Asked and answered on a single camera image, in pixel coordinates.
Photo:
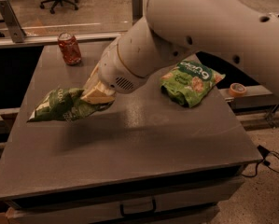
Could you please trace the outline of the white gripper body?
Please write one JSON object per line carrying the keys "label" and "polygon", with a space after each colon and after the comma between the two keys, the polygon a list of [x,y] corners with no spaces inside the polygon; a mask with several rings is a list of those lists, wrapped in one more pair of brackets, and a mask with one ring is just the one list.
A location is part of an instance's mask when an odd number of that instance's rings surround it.
{"label": "white gripper body", "polygon": [[146,84],[145,77],[134,75],[119,56],[119,39],[116,38],[103,51],[98,62],[99,79],[118,93],[128,94]]}

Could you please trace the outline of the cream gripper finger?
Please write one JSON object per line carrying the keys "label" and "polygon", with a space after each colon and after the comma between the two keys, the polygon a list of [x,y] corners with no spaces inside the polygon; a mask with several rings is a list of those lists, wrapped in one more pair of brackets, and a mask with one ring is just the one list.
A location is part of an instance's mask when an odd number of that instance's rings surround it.
{"label": "cream gripper finger", "polygon": [[88,78],[85,85],[83,86],[83,89],[85,91],[93,90],[95,88],[95,86],[98,84],[98,82],[100,81],[99,75],[98,75],[98,70],[99,70],[99,65],[96,65],[93,68],[93,70],[90,74],[90,77]]}
{"label": "cream gripper finger", "polygon": [[103,82],[89,84],[81,95],[81,99],[89,104],[98,105],[111,103],[115,100],[116,92],[109,89]]}

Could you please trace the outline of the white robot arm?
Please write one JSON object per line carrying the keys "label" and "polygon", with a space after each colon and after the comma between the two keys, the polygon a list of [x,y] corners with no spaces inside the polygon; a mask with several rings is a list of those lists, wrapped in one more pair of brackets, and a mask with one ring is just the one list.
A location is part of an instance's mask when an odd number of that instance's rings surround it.
{"label": "white robot arm", "polygon": [[131,93],[163,67],[199,52],[236,66],[279,97],[279,19],[238,0],[146,0],[143,17],[103,52],[83,100]]}

